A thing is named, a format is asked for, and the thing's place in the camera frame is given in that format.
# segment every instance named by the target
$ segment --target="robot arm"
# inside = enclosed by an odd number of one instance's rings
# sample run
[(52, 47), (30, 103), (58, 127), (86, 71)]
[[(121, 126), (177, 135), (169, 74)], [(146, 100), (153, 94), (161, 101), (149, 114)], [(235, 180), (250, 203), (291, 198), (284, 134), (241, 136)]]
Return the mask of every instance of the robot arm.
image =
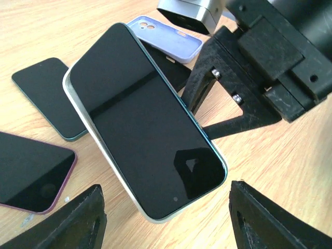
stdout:
[[(220, 0), (160, 0), (173, 24), (212, 34)], [(232, 0), (238, 28), (222, 27), (204, 44), (183, 93), (193, 113), (217, 80), (243, 116), (205, 127), (210, 139), (292, 122), (332, 91), (332, 1)]]

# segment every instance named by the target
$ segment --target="silver screw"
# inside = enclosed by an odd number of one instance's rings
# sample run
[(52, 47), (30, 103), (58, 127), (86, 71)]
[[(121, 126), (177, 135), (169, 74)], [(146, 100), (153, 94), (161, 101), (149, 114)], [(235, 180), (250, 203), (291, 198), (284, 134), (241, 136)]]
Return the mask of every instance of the silver screw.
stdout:
[(233, 95), (232, 98), (238, 105), (242, 104), (242, 98), (238, 94)]
[(219, 71), (217, 69), (213, 69), (211, 71), (211, 73), (213, 74), (213, 76), (216, 78), (216, 80), (219, 80), (221, 78), (221, 74), (219, 73)]

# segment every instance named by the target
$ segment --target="camera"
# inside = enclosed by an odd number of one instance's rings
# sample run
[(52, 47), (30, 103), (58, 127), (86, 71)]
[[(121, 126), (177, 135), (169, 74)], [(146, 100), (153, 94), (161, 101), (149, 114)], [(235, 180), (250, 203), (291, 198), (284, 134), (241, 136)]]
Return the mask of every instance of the camera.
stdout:
[(214, 33), (223, 0), (160, 0), (157, 9), (174, 25), (204, 35)]

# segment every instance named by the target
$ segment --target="table top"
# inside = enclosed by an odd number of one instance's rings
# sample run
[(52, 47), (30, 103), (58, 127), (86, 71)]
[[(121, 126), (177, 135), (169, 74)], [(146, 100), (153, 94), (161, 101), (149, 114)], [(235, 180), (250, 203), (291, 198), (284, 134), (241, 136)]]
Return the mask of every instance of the table top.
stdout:
[[(292, 124), (281, 121), (215, 140), (228, 161), (226, 182), (170, 222), (155, 225), (137, 211), (91, 136), (65, 142), (11, 81), (14, 72), (49, 57), (71, 65), (115, 22), (148, 15), (169, 24), (157, 4), (157, 0), (0, 2), (0, 131), (68, 147), (78, 155), (52, 212), (26, 219), (29, 213), (0, 206), (0, 244), (50, 216), (66, 197), (73, 199), (92, 184), (101, 184), (108, 220), (103, 248), (236, 248), (228, 195), (231, 181), (241, 179), (332, 236), (331, 98)], [(236, 27), (226, 18), (221, 25)], [(215, 84), (196, 118), (205, 126), (240, 114)]]

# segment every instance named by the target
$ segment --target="pink-edged phone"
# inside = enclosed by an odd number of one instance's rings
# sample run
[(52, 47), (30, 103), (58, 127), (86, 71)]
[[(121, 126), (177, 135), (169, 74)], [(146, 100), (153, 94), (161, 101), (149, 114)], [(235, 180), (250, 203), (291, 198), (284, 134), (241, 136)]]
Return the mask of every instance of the pink-edged phone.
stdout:
[(76, 160), (70, 149), (0, 132), (0, 205), (48, 213)]

